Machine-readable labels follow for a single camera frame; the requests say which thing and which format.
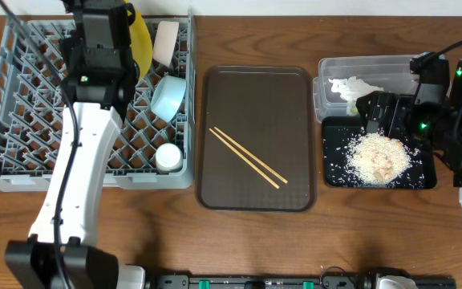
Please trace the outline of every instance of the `clear plastic container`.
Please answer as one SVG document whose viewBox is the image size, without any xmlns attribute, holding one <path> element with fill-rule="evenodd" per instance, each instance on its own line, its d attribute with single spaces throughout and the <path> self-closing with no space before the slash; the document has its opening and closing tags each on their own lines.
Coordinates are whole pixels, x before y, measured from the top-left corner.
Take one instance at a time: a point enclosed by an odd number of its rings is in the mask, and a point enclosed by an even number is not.
<svg viewBox="0 0 462 289">
<path fill-rule="evenodd" d="M 313 80 L 313 100 L 317 121 L 328 116 L 347 116 L 347 102 L 331 91 L 329 79 L 348 79 L 356 76 L 385 92 L 415 93 L 418 76 L 409 71 L 414 55 L 359 56 L 322 59 L 318 77 Z"/>
</svg>

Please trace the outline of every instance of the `white wall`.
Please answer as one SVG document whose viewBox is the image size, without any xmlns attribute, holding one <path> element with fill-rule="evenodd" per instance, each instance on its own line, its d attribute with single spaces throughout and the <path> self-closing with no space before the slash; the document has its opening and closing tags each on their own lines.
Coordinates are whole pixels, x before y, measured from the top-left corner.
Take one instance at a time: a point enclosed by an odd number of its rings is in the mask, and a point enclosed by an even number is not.
<svg viewBox="0 0 462 289">
<path fill-rule="evenodd" d="M 132 0 L 149 15 L 462 16 L 462 0 Z M 6 0 L 16 14 L 64 14 L 59 0 Z"/>
</svg>

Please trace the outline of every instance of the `brown tabletop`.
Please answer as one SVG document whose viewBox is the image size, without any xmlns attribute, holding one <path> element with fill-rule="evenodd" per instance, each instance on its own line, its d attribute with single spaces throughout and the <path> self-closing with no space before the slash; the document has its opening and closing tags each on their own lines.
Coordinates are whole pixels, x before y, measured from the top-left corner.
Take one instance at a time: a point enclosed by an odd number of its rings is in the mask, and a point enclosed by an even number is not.
<svg viewBox="0 0 462 289">
<path fill-rule="evenodd" d="M 0 41 L 5 19 L 0 17 Z M 317 76 L 325 57 L 437 51 L 462 39 L 462 18 L 197 18 L 197 114 L 202 76 L 218 64 L 298 66 Z M 447 55 L 452 69 L 462 48 Z M 317 155 L 321 149 L 316 125 Z M 149 272 L 193 275 L 320 275 L 400 267 L 445 275 L 462 288 L 462 211 L 452 173 L 436 160 L 431 190 L 337 189 L 322 179 L 304 214 L 207 210 L 183 190 L 104 189 L 98 247 Z M 25 240 L 45 193 L 0 192 L 0 288 L 17 287 L 4 263 L 9 239 Z"/>
</svg>

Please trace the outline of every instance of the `chopsticks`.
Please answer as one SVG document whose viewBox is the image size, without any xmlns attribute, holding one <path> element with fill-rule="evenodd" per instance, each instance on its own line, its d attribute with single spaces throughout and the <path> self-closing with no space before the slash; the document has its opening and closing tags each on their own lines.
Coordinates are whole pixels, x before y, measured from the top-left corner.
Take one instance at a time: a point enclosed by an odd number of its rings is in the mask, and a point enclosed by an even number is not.
<svg viewBox="0 0 462 289">
<path fill-rule="evenodd" d="M 231 136 L 228 136 L 225 134 L 225 132 L 222 132 L 218 127 L 215 127 L 215 129 L 225 138 L 227 138 L 231 143 L 236 145 L 239 149 L 241 149 L 244 153 L 246 153 L 249 157 L 251 157 L 253 160 L 255 160 L 258 164 L 260 164 L 263 168 L 271 172 L 274 176 L 276 176 L 278 179 L 280 179 L 282 182 L 285 184 L 288 183 L 288 181 L 282 177 L 278 172 L 276 172 L 274 169 L 270 168 L 266 163 L 258 159 L 256 156 L 254 156 L 249 150 L 238 144 Z M 236 153 L 242 160 L 244 160 L 248 165 L 250 165 L 251 168 L 253 168 L 257 173 L 259 173 L 262 177 L 264 177 L 271 185 L 274 186 L 274 188 L 279 189 L 279 185 L 276 184 L 274 181 L 272 181 L 271 178 L 269 178 L 265 173 L 263 173 L 255 164 L 253 164 L 247 157 L 245 157 L 242 153 L 238 152 L 237 149 L 235 149 L 227 140 L 223 139 L 222 136 L 219 136 L 215 131 L 213 131 L 211 128 L 209 129 L 212 134 L 214 134 L 219 140 L 221 140 L 224 145 L 226 145 L 228 148 L 230 148 L 234 153 Z"/>
</svg>

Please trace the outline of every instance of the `green led indicator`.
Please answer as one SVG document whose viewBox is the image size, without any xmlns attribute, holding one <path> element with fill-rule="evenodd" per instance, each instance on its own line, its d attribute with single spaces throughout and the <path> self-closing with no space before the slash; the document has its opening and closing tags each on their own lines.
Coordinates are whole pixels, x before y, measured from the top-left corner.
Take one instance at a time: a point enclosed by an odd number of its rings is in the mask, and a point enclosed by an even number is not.
<svg viewBox="0 0 462 289">
<path fill-rule="evenodd" d="M 461 67 L 457 68 L 456 74 L 457 74 L 457 76 L 462 76 L 462 68 Z"/>
</svg>

